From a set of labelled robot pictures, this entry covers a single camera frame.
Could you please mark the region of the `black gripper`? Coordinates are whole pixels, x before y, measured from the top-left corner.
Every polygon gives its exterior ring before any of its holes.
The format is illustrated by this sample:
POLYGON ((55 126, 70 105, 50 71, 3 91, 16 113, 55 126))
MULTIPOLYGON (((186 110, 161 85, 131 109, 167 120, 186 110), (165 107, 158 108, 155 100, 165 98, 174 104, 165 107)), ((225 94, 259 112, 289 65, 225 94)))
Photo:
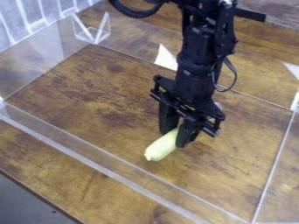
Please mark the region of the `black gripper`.
POLYGON ((225 112, 213 95, 222 62, 187 68, 179 66, 175 79, 157 75, 151 96, 159 101, 159 130, 165 135, 179 126, 177 146, 185 148, 203 131, 215 137, 225 112))

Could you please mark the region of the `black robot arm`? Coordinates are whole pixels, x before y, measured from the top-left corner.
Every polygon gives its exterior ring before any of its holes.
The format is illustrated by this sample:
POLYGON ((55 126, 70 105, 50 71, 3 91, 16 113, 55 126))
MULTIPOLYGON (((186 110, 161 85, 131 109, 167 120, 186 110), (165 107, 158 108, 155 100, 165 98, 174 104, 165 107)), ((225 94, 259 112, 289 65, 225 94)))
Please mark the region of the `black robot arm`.
POLYGON ((234 16, 238 0, 170 0, 182 11, 182 50, 171 80, 154 77, 151 96, 159 101, 159 130, 178 129, 175 145, 193 142, 201 132, 218 135, 226 114, 213 100, 221 69, 230 66, 238 39, 234 16))

